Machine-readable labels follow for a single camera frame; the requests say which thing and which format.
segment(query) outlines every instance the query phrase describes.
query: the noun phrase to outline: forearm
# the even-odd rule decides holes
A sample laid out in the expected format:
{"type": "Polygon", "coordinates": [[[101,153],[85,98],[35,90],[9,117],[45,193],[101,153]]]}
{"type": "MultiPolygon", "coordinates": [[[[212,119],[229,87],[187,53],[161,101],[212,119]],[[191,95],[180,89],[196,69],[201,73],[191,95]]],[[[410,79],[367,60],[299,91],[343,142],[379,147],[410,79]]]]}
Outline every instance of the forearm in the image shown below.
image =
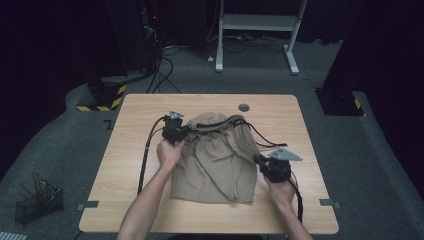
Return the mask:
{"type": "Polygon", "coordinates": [[[172,169],[161,167],[128,209],[118,239],[145,239],[155,221],[172,169]]]}
{"type": "Polygon", "coordinates": [[[303,224],[299,221],[296,214],[293,211],[293,208],[284,204],[277,204],[278,212],[282,218],[287,234],[289,235],[290,240],[309,240],[312,239],[311,235],[308,233],[303,224]]]}

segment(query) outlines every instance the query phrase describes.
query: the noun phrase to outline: beige cloth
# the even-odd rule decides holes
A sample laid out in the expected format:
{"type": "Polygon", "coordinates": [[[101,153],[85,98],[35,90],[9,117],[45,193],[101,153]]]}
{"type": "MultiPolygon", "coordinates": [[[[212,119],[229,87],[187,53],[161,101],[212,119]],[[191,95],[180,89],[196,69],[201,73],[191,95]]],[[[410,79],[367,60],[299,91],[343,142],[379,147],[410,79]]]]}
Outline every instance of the beige cloth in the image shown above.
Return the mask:
{"type": "Polygon", "coordinates": [[[205,113],[187,124],[182,157],[173,172],[171,197],[202,203],[251,203],[258,147],[244,117],[205,113]]]}

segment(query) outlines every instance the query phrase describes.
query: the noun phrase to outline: person's left hand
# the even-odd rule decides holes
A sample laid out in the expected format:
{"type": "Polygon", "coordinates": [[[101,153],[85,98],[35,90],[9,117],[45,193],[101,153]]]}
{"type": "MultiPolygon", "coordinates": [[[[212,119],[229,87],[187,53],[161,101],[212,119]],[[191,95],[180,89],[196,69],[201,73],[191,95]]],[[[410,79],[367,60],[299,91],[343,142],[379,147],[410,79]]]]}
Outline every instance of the person's left hand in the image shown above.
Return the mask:
{"type": "Polygon", "coordinates": [[[156,149],[161,167],[169,170],[174,169],[181,158],[181,151],[185,143],[186,141],[182,140],[178,145],[173,146],[167,140],[163,139],[156,149]]]}

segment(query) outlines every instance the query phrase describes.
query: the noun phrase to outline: pen holder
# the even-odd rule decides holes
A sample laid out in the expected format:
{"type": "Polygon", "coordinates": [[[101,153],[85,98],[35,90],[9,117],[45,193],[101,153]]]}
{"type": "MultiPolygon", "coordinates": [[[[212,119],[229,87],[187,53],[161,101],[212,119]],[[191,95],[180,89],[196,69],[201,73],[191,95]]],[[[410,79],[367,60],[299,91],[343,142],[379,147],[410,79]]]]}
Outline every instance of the pen holder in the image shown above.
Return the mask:
{"type": "Polygon", "coordinates": [[[45,189],[37,195],[16,203],[15,223],[25,224],[58,210],[63,211],[63,192],[45,182],[45,189]]]}

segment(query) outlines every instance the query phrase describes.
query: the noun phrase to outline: gray carpet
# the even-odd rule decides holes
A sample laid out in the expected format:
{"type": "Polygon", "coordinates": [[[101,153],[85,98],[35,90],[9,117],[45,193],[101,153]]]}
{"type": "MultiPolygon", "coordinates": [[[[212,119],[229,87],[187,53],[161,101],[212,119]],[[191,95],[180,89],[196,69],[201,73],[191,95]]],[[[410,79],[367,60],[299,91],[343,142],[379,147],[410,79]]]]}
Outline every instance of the gray carpet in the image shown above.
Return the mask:
{"type": "MultiPolygon", "coordinates": [[[[292,94],[299,101],[340,230],[316,239],[424,239],[424,205],[379,128],[364,93],[355,92],[364,117],[325,116],[314,88],[321,87],[340,44],[296,43],[294,54],[302,73],[291,75],[280,42],[251,44],[241,53],[224,52],[224,71],[215,72],[215,50],[169,48],[173,63],[169,80],[182,93],[292,94]]],[[[243,49],[226,44],[229,51],[243,49]]],[[[162,61],[161,72],[171,69],[162,61]]],[[[125,94],[145,93],[150,79],[131,82],[125,94]]],[[[169,82],[156,92],[177,93],[169,82]]],[[[46,125],[23,149],[0,184],[0,232],[27,239],[74,239],[84,203],[94,182],[111,130],[112,112],[80,112],[78,100],[86,86],[71,91],[68,109],[46,125]],[[15,204],[32,190],[32,172],[64,192],[64,211],[27,224],[15,224],[15,204]]],[[[113,233],[83,233],[79,239],[115,239],[113,233]]],[[[282,239],[271,236],[271,239],[282,239]]]]}

